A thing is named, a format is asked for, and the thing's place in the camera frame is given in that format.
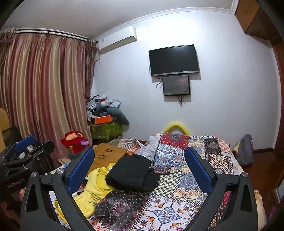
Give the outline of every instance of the wooden floor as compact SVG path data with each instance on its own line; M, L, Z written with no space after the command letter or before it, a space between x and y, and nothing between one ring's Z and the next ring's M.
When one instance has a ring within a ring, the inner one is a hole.
M271 192L284 168L284 160L278 160L272 152L256 153L254 159L253 165L243 169L250 175L253 188L260 192L268 217L274 206Z

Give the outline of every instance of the silver bolt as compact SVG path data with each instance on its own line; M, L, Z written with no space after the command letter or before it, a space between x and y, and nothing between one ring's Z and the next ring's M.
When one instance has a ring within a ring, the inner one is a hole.
M31 174L31 177L36 177L37 176L37 172L33 172L32 174Z
M60 168L56 171L58 174L62 174L64 172L64 168Z
M216 169L215 169L215 172L216 172L217 174L222 174L222 173L223 173L223 170L220 169L220 168L216 168Z
M243 177L247 178L249 175L246 172L242 172Z

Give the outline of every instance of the stuffed animal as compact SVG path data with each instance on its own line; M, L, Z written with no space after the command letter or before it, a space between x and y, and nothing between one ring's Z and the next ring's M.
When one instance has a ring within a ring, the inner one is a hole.
M89 146L90 141L84 139L84 135L80 131L69 131L65 134L65 138L61 140L61 143L71 148L73 154L77 154Z

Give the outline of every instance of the patterned blanket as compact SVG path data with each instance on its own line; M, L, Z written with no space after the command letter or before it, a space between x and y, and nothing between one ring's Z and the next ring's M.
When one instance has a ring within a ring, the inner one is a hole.
M184 150L194 147L213 168L239 175L242 168L229 144L214 136L158 133L141 153L161 174L157 188L149 193L114 190L101 200L89 218L96 231L182 231L204 203L201 192L184 160ZM218 224L230 192L224 194L210 227Z

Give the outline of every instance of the television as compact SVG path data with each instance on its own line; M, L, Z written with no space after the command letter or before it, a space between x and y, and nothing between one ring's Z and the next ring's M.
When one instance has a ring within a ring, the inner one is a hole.
M199 72L194 45L151 50L149 59L152 76Z
M163 76L164 96L169 95L189 95L189 77L183 75L165 75Z

